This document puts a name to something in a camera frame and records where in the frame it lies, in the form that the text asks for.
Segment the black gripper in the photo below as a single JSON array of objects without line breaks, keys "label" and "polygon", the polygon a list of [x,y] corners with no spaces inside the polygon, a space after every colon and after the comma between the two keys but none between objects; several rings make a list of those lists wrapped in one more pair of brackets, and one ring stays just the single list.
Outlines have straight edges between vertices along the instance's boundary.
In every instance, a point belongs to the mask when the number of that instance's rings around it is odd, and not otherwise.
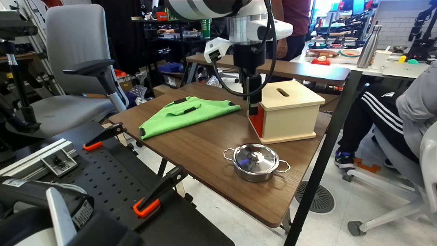
[{"label": "black gripper", "polygon": [[239,68],[239,79],[245,89],[251,89],[249,96],[249,114],[258,114],[261,101],[261,77],[257,68],[265,63],[264,44],[236,44],[234,47],[234,66]]}]

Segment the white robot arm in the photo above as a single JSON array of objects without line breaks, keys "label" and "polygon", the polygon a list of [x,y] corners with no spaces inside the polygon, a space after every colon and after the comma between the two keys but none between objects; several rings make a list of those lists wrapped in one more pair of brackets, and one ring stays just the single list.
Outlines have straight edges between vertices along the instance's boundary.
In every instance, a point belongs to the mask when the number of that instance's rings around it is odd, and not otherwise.
[{"label": "white robot arm", "polygon": [[292,34],[291,23],[273,17],[269,0],[165,0],[165,7],[180,21],[204,21],[225,18],[230,38],[213,38],[206,43],[204,59],[213,70],[217,62],[234,49],[234,66],[239,68],[243,92],[236,93],[220,81],[231,94],[243,97],[249,103],[249,114],[257,115],[262,99],[262,89],[270,82],[276,62],[272,62],[265,82],[257,68],[265,63],[266,44]]}]

